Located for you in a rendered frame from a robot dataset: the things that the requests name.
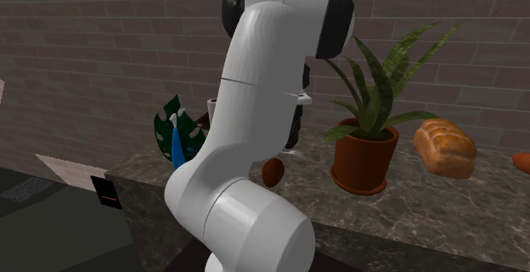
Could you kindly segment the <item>brown bread loaf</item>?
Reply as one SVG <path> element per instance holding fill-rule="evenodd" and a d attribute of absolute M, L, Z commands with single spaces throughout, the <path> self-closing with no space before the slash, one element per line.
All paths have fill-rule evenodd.
<path fill-rule="evenodd" d="M 451 179 L 468 179 L 475 170 L 474 141 L 453 122 L 428 119 L 415 132 L 413 145 L 433 174 Z"/>

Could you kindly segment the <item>brown egg-shaped object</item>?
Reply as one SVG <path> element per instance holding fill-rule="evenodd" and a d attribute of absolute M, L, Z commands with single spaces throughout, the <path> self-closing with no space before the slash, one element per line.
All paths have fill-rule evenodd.
<path fill-rule="evenodd" d="M 262 181 L 268 187 L 277 185 L 283 178 L 285 167 L 279 158 L 271 158 L 262 167 Z"/>

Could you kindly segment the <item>green plant in terracotta pot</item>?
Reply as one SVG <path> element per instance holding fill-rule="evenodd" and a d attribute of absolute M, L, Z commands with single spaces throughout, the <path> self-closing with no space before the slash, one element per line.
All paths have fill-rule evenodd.
<path fill-rule="evenodd" d="M 372 196 L 382 192 L 386 188 L 386 173 L 399 139 L 399 133 L 394 126 L 402 122 L 436 117 L 435 114 L 424 110 L 391 115 L 395 98 L 419 68 L 458 30 L 458 27 L 454 26 L 444 33 L 416 63 L 411 64 L 411 47 L 424 32 L 434 26 L 424 25 L 411 31 L 391 49 L 383 62 L 380 62 L 363 42 L 356 39 L 355 42 L 364 55 L 374 81 L 372 86 L 367 85 L 364 73 L 355 60 L 346 58 L 355 83 L 350 83 L 337 65 L 328 63 L 347 85 L 355 100 L 354 105 L 336 99 L 332 101 L 333 104 L 348 109 L 353 117 L 340 121 L 324 136 L 325 142 L 335 144 L 330 176 L 343 190 L 360 196 Z"/>

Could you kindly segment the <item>black box with red line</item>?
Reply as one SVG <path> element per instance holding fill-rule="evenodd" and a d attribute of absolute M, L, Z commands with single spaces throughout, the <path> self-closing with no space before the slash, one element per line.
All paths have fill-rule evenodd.
<path fill-rule="evenodd" d="M 90 179 L 102 205 L 122 209 L 116 189 L 110 180 L 97 176 L 91 176 Z"/>

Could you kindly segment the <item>blue spray bottle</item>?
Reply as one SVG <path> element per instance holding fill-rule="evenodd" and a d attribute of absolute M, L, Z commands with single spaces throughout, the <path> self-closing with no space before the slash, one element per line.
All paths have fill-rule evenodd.
<path fill-rule="evenodd" d="M 173 125 L 173 131 L 172 131 L 172 165 L 173 170 L 177 170 L 180 166 L 182 166 L 186 160 L 183 155 L 183 149 L 181 146 L 181 140 L 179 137 L 178 132 L 178 118 L 184 113 L 184 108 L 180 108 L 177 112 L 173 113 L 169 120 Z"/>

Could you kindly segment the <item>orange rounded object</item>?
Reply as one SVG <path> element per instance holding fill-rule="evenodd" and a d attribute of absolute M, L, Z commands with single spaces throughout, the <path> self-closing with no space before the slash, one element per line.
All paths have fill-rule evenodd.
<path fill-rule="evenodd" d="M 513 165 L 520 171 L 530 174 L 530 153 L 520 152 L 512 156 Z"/>

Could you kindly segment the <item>dark green holed-leaf plant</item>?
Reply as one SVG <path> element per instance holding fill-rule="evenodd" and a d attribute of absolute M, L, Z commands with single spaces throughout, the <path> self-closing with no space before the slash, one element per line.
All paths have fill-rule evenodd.
<path fill-rule="evenodd" d="M 172 160 L 172 134 L 173 124 L 169 117 L 181 109 L 180 101 L 175 95 L 163 106 L 166 113 L 166 120 L 161 120 L 158 114 L 154 119 L 155 139 L 162 155 L 168 160 Z M 186 161 L 192 160 L 199 152 L 206 140 L 206 136 L 198 125 L 184 112 L 177 118 L 178 135 L 183 149 L 183 157 Z"/>

